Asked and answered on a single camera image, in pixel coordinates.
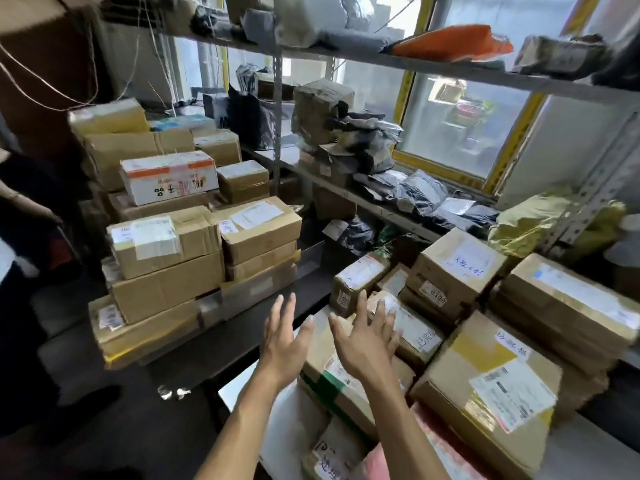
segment finger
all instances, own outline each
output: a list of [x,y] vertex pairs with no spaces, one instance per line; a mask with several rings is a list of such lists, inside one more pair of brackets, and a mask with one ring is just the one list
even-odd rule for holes
[[353,328],[366,327],[369,324],[367,320],[367,291],[362,290],[358,295],[358,306],[356,307],[356,318],[353,321]]
[[379,299],[378,304],[376,305],[376,314],[373,317],[373,322],[371,323],[371,328],[375,334],[382,334],[382,327],[385,324],[385,320],[387,318],[387,307],[385,306],[385,300]]
[[335,313],[329,314],[329,327],[331,328],[333,343],[336,345],[336,348],[349,339],[342,323],[340,323],[340,318],[338,318]]
[[401,338],[402,338],[402,330],[395,331],[394,334],[391,336],[391,340],[389,340],[389,343],[387,344],[387,352],[389,354],[389,357],[391,357],[391,355],[396,353],[396,350],[400,345]]
[[301,351],[304,351],[305,357],[309,350],[309,344],[311,343],[311,337],[316,329],[316,321],[313,316],[309,315],[298,331],[298,336],[294,340],[296,347],[300,347]]
[[283,300],[284,297],[282,295],[278,295],[276,301],[271,307],[271,314],[269,315],[269,330],[271,331],[276,331],[280,324],[280,309],[282,308]]
[[293,318],[296,314],[296,294],[291,293],[289,295],[289,299],[287,300],[287,304],[284,307],[284,313],[282,314],[282,318],[280,319],[280,329],[281,330],[290,330],[293,332]]
[[396,323],[396,311],[393,310],[387,315],[385,324],[382,326],[382,340],[388,344],[394,334],[394,325]]

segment white box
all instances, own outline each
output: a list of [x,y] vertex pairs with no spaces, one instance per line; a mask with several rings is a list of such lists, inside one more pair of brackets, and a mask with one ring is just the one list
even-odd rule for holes
[[124,160],[120,173],[136,205],[218,188],[216,163],[201,151]]

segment hand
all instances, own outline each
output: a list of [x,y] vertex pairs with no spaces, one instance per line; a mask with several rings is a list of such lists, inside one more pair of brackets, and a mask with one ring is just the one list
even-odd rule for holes
[[367,320],[367,292],[358,296],[358,308],[351,336],[347,336],[340,319],[329,315],[335,349],[345,370],[364,386],[379,387],[391,380],[397,386],[391,369],[391,357],[400,343],[402,331],[394,331],[396,312],[387,315],[384,300],[379,300],[371,325]]
[[256,368],[256,375],[273,386],[276,394],[298,377],[307,359],[309,343],[315,329],[313,317],[309,316],[294,339],[295,293],[291,293],[280,317],[283,301],[284,298],[280,295],[271,307],[271,314],[264,324],[264,342]]

